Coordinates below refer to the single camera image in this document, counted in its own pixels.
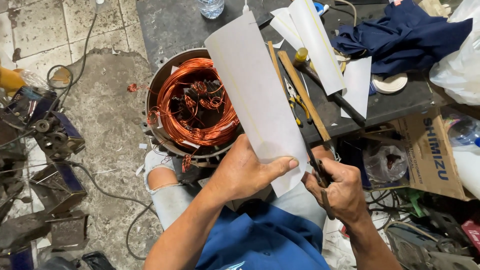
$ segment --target hand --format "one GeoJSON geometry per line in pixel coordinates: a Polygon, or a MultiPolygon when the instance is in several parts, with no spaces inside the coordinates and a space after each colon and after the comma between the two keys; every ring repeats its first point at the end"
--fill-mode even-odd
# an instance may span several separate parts
{"type": "Polygon", "coordinates": [[[210,190],[224,202],[246,198],[298,165],[299,161],[293,157],[281,157],[269,164],[261,164],[247,136],[242,134],[204,189],[210,190]]]}
{"type": "MultiPolygon", "coordinates": [[[[322,158],[321,160],[326,172],[332,175],[332,179],[335,181],[325,189],[330,207],[336,218],[346,226],[353,226],[358,221],[363,220],[366,217],[365,215],[368,216],[367,204],[361,187],[360,170],[357,167],[348,166],[329,158],[322,158]]],[[[320,193],[323,188],[318,185],[315,176],[306,172],[302,182],[317,199],[318,204],[323,207],[320,193]]]]}

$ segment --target tape roll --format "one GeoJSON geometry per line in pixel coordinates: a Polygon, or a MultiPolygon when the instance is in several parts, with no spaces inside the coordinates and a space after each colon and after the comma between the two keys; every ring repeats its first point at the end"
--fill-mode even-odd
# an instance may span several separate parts
{"type": "Polygon", "coordinates": [[[385,80],[377,75],[372,75],[372,82],[375,86],[377,92],[383,94],[392,94],[395,93],[407,84],[408,77],[406,73],[400,73],[391,77],[386,78],[385,80]]]}

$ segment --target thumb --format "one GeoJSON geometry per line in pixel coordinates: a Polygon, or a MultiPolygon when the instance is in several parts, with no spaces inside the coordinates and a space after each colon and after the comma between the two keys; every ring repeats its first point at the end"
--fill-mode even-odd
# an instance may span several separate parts
{"type": "Polygon", "coordinates": [[[324,188],[318,185],[315,176],[311,173],[306,172],[301,181],[305,185],[305,188],[317,199],[317,202],[321,206],[321,203],[323,202],[321,191],[324,188]]]}
{"type": "Polygon", "coordinates": [[[298,165],[299,161],[294,157],[281,157],[268,164],[264,164],[263,172],[267,179],[272,182],[276,178],[296,168],[298,165]]]}

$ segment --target dark metal table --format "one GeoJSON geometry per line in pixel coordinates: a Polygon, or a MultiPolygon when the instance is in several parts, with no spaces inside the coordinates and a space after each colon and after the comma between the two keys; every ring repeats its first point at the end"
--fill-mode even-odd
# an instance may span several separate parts
{"type": "MultiPolygon", "coordinates": [[[[277,8],[287,7],[290,0],[249,0],[248,5],[256,18],[277,8]]],[[[332,0],[322,1],[329,4],[330,10],[322,16],[325,29],[330,38],[340,25],[353,24],[353,11],[349,6],[335,6],[332,0]]],[[[136,3],[140,24],[147,50],[150,68],[154,73],[157,64],[164,57],[171,56],[186,49],[198,48],[204,45],[204,40],[214,31],[241,16],[243,0],[225,0],[223,13],[215,20],[204,18],[197,8],[196,0],[139,0],[136,3]]],[[[357,23],[362,20],[380,18],[384,16],[385,4],[356,5],[357,23]]],[[[261,30],[265,41],[271,40],[274,44],[282,37],[271,26],[261,30]]],[[[282,50],[286,50],[293,57],[295,50],[284,42],[282,50]]],[[[340,108],[329,101],[325,93],[309,77],[304,76],[310,98],[315,105],[330,136],[346,134],[360,129],[353,120],[340,117],[340,108]]],[[[417,73],[408,75],[408,84],[402,91],[393,95],[377,93],[369,97],[366,126],[387,122],[414,112],[424,111],[435,103],[442,103],[444,99],[432,91],[426,81],[426,76],[417,73]]],[[[300,106],[297,106],[298,115],[304,121],[302,132],[310,143],[320,141],[314,125],[308,125],[300,106]]]]}

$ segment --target plastic bottle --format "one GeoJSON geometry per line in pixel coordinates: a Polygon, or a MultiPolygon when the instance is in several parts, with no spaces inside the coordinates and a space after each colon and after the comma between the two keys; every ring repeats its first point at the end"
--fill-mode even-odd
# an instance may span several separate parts
{"type": "Polygon", "coordinates": [[[458,111],[442,111],[450,144],[456,151],[480,151],[480,120],[458,111]]]}
{"type": "Polygon", "coordinates": [[[197,4],[203,16],[215,19],[222,13],[225,0],[197,0],[197,4]]]}

